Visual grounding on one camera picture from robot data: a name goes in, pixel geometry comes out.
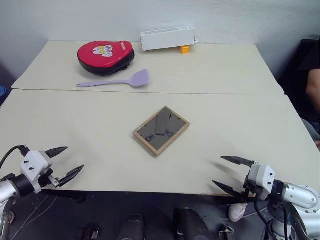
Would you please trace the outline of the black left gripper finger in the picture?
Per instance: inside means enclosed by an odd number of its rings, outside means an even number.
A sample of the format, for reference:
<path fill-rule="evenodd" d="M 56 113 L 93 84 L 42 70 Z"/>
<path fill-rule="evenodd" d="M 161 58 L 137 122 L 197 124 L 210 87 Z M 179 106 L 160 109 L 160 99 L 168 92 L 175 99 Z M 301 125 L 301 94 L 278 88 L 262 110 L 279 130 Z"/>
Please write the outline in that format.
<path fill-rule="evenodd" d="M 79 172 L 84 168 L 84 166 L 85 165 L 81 165 L 81 166 L 76 167 L 73 170 L 69 171 L 64 178 L 59 180 L 58 186 L 62 187 L 65 184 L 67 184 L 68 182 L 70 182 L 71 180 L 73 180 L 79 174 Z"/>
<path fill-rule="evenodd" d="M 67 150 L 68 147 L 67 146 L 62 146 L 62 147 L 57 147 L 57 148 L 53 148 L 53 149 L 49 149 L 46 151 L 46 155 L 49 158 L 54 158 L 57 155 L 61 154 L 62 152 L 64 152 L 65 150 Z"/>

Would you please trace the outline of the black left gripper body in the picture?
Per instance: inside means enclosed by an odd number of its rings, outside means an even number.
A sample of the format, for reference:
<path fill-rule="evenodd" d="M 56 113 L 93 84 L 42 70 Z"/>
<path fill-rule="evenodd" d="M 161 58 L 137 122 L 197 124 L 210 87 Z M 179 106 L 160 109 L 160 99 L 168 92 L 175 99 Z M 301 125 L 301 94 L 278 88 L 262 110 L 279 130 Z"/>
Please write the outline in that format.
<path fill-rule="evenodd" d="M 53 160 L 52 158 L 59 155 L 61 151 L 45 151 L 44 155 L 46 157 L 47 166 L 40 172 L 40 177 L 38 179 L 38 183 L 41 188 L 47 185 L 53 185 L 55 188 L 60 187 L 62 182 L 59 178 L 53 176 Z"/>

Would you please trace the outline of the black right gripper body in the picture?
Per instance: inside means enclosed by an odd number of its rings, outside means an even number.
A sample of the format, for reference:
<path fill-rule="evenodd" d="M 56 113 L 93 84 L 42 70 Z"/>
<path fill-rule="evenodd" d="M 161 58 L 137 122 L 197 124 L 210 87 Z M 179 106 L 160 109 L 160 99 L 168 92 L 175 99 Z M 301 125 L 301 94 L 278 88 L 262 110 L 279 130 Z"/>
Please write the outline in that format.
<path fill-rule="evenodd" d="M 249 196 L 249 193 L 252 193 L 255 196 L 255 198 L 260 198 L 261 187 L 257 185 L 255 179 L 249 178 L 249 175 L 245 177 L 243 188 L 245 189 L 245 195 L 247 197 Z"/>

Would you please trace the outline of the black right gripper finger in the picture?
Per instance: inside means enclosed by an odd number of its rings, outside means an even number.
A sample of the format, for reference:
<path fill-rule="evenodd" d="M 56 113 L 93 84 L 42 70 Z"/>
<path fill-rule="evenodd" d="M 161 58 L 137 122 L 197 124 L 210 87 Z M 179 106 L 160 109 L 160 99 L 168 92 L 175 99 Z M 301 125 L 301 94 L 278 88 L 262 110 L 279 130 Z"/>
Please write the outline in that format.
<path fill-rule="evenodd" d="M 234 196 L 236 198 L 247 198 L 248 195 L 245 193 L 245 192 L 237 192 L 235 191 L 232 187 L 228 186 L 228 185 L 225 185 L 223 183 L 220 183 L 220 182 L 217 182 L 215 180 L 212 180 L 212 182 L 218 186 L 221 190 L 223 190 L 225 193 L 231 195 L 231 196 Z"/>
<path fill-rule="evenodd" d="M 244 159 L 238 156 L 221 156 L 221 158 L 233 164 L 245 165 L 245 166 L 248 166 L 249 168 L 251 168 L 252 165 L 255 164 L 255 161 Z"/>

